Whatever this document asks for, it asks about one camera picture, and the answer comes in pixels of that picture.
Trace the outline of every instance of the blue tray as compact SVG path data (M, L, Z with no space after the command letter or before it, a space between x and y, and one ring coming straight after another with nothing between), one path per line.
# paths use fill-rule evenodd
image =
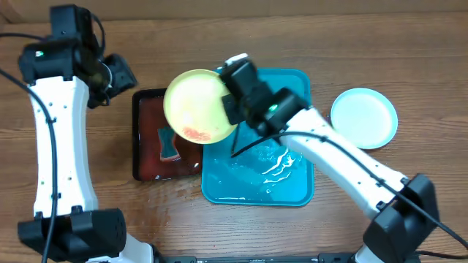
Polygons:
M273 91L288 87L311 104L310 80L297 69L258 69ZM202 192L216 204L306 205L314 195L314 169L298 153L269 140L230 158L234 133L203 149ZM259 139L240 124L237 149Z

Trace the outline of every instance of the wooden table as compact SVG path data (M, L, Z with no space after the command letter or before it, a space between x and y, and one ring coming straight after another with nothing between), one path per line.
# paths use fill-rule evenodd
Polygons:
M50 33L46 24L0 29ZM120 21L105 23L105 30L107 51L128 60L140 85L88 113L91 177L100 207L122 209L129 233L164 254L313 255L361 245L369 220L318 171L314 199L289 209L213 205L200 191L200 177L133 180L132 94L242 52L261 67L303 70L314 105L325 113L349 88L383 92L398 111L399 130L371 155L410 177L425 172L437 186L441 219L468 238L468 13ZM20 77L17 59L27 41L0 41L2 69ZM38 262L16 233L18 221L32 219L36 193L31 103L2 77L0 113L0 261ZM465 253L440 230L421 248Z

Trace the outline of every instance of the yellow plate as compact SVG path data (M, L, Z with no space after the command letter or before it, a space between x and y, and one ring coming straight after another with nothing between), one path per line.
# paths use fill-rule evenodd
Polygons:
M221 100L228 94L218 73L190 70L169 84L164 114L173 130L185 140L200 144L219 142L236 127L230 125Z

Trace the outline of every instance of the cable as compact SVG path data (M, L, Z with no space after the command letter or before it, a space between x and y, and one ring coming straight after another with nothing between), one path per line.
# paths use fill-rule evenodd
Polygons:
M274 138L279 138L287 135L300 135L300 136L305 136L305 137L311 137L315 139L319 139L321 142L327 142L340 150L344 155L346 155L348 158L353 160L361 169L363 169L365 172L367 172L371 178L374 178L378 183L380 183L383 187L385 187L389 192L397 196L400 200L403 202L407 203L410 207L412 207L414 210L416 210L418 213L420 213L422 216L430 220L432 223L434 223L436 226L440 227L442 230L447 232L451 237L453 237L455 240L459 241L460 244L462 244L467 250L468 250L468 243L466 240L464 240L462 237L460 237L458 234L456 234L452 229L450 229L448 226L444 225L442 222L436 220L433 218L431 215L429 215L425 210L423 210L421 207L417 206L413 201L409 200L406 198L403 194L400 194L397 190L391 188L383 179L379 178L376 176L369 168L367 168L363 163L361 163L357 158L355 158L350 152L348 152L346 149L344 149L342 146L340 146L338 143L334 142L333 140L328 139L326 136L321 136L318 134L312 134L310 132L304 132L304 131L286 131L280 134L273 134L268 137L263 137L261 139L258 139L254 141L253 143L247 145L246 147L240 149L237 153L233 153L231 157L236 157L239 154L245 152L246 150L259 145L262 142L265 142L266 140L269 139L274 139ZM438 256L441 258L446 258L446 259L468 259L468 255L466 256L452 256L452 255L446 255L446 254L439 254L435 252L428 252L428 251L416 251L416 253L419 253L420 255L427 255L427 256Z
M95 14L91 14L91 16L93 17L93 20L96 21L99 28L101 29L101 47L100 47L99 53L97 54L97 57L101 59L104 57L104 51L105 51L105 31L104 31L104 27L102 26L101 20Z
M37 39L41 41L43 40L42 37L33 36L29 34L22 34L22 33L0 33L0 37L26 37L26 38ZM55 120L52 120L52 118L50 117L50 113L47 107L44 105L44 102L30 88L24 85L17 78L6 73L3 69L0 69L0 75L3 75L8 80L16 84L21 89L23 89L37 102L41 110L44 112L45 121L47 122L48 127L49 127L50 149L52 151L52 209L50 212L49 230L47 233L44 252L42 253L42 261L41 261L41 263L47 263L48 254L50 250L50 244L52 243L53 228L56 222L57 203L58 203L58 198L59 198L59 194L58 194L59 190L58 190L58 185L57 185L57 142L56 142L56 134L53 130L53 123L55 122Z
M39 41L45 40L44 37L34 36L31 34L23 34L23 33L0 33L0 37L24 37L24 38L35 39Z

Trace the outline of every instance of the white plate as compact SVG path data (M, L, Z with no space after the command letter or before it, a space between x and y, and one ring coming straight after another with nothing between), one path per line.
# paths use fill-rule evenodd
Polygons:
M369 88L353 88L336 98L331 107L331 123L357 147L376 149L393 139L398 116L382 94Z

